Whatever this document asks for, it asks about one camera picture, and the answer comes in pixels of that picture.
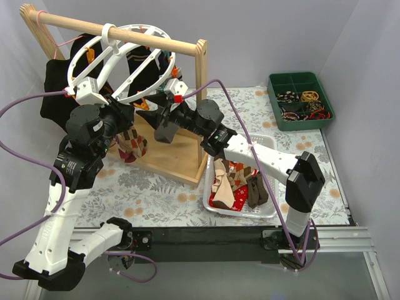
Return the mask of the beige orange green argyle sock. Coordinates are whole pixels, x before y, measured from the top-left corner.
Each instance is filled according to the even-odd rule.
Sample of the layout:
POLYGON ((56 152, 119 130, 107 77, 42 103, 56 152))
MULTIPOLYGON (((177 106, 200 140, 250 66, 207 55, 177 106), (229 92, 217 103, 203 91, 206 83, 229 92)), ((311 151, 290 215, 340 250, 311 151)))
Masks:
POLYGON ((133 152, 136 155, 136 159, 143 157, 148 150, 147 139, 138 134, 134 126, 117 134, 116 143, 118 149, 120 148, 123 151, 133 152))

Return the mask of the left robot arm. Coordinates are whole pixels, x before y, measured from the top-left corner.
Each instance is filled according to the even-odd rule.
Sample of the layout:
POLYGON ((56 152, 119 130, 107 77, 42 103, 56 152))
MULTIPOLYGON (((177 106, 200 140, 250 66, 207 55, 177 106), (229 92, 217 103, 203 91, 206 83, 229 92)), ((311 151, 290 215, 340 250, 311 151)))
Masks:
POLYGON ((48 291, 71 291, 86 267, 102 253, 132 245, 132 225, 118 217, 102 223, 100 229, 75 245, 70 240, 111 141, 133 121, 134 108, 111 96, 106 96, 105 104, 85 104, 72 110, 53 164, 44 222, 26 258, 14 264, 15 275, 37 280, 48 291))

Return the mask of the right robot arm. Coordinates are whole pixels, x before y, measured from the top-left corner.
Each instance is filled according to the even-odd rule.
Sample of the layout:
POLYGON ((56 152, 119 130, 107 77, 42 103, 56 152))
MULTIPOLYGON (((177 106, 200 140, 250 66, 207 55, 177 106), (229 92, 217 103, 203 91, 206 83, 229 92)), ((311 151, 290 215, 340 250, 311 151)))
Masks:
POLYGON ((281 219, 283 242, 297 248, 308 238, 310 215, 325 184, 315 156, 307 151, 288 154, 253 144, 249 134, 240 135, 223 124, 224 114, 210 99, 200 101, 191 109, 174 96, 155 94, 147 100, 157 105, 155 111, 138 111, 153 129, 174 126, 202 137, 201 147, 213 157, 243 163, 257 169, 263 179, 271 176, 285 185, 287 216, 281 219))

